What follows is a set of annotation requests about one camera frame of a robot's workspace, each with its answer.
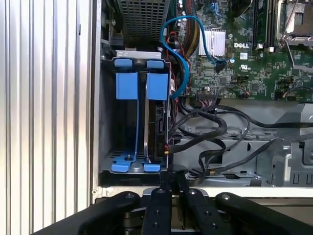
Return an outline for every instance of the side panel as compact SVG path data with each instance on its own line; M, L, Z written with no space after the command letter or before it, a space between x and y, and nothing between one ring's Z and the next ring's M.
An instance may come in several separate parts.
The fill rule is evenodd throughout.
M0 234L89 205L91 7L0 1Z

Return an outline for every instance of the motherboard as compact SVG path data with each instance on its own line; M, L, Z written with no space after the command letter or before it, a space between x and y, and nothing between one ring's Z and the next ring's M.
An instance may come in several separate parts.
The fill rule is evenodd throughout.
M183 95L215 94L226 84L234 84L250 96L225 90L224 98L313 101L307 89L284 97L289 89L313 87L313 0L255 0L239 17L234 17L233 2L216 3L219 14L206 2L197 15L210 36L224 35L225 42L207 45L212 53L227 59L227 66L220 73L214 71L202 52L200 36L199 48L190 57L190 87ZM182 37L185 25L180 27Z

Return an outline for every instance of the screw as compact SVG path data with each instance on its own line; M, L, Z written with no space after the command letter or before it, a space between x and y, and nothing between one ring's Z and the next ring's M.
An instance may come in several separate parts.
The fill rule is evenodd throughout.
M194 189L190 189L190 190L189 190L189 193L192 194L192 195L194 195L194 194L197 193L197 191L195 191Z
M229 199L230 199L230 196L227 195L227 194L223 194L223 195L222 195L222 199L224 199L224 200L229 200Z
M131 199L131 198L133 198L133 197L134 197L134 195L131 194L131 193L129 193L128 195L126 195L126 198L127 198L127 199Z
M159 225L157 222L154 222L154 223L153 223L153 227L154 227L154 228L158 228L158 227L160 227L160 225Z
M212 229L217 229L216 223L211 224Z
M160 188L160 189L157 191L157 193L165 193L165 191Z

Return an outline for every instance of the green motherboard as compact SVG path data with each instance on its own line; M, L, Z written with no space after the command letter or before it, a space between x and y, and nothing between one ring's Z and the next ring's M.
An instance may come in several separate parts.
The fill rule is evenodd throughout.
M205 28L220 27L225 31L225 54L228 63L224 70L215 73L213 65L206 56L199 55L198 49L190 57L191 63L191 87L184 94L186 97L196 97L198 93L212 93L226 84L236 84L250 92L249 99L256 100L292 100L313 101L313 94L309 90L297 90L287 97L283 93L297 86L313 87L313 73L311 71L293 69L289 51L286 47L277 47L275 52L266 49L255 49L255 34L258 40L266 40L265 31L275 34L276 26L268 29L262 22L267 22L265 16L255 9L266 4L266 0L255 1L253 6L241 17L232 18L230 15L230 3L226 0L218 0L221 17L208 11L208 4L197 12ZM280 27L284 27L287 10L282 7ZM259 30L255 29L256 19L260 19ZM184 26L181 27L181 36L184 36ZM312 47L291 47L290 53L297 65L308 68L313 67ZM227 90L223 92L225 98L239 98L242 92Z

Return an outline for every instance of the chip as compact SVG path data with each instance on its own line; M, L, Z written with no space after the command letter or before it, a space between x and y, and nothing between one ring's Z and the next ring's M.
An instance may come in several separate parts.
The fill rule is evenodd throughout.
M222 85L222 86L226 85L226 78L225 77L220 78L220 85Z
M251 84L251 90L252 90L253 92L258 91L258 90L259 90L259 85L258 85L258 84Z

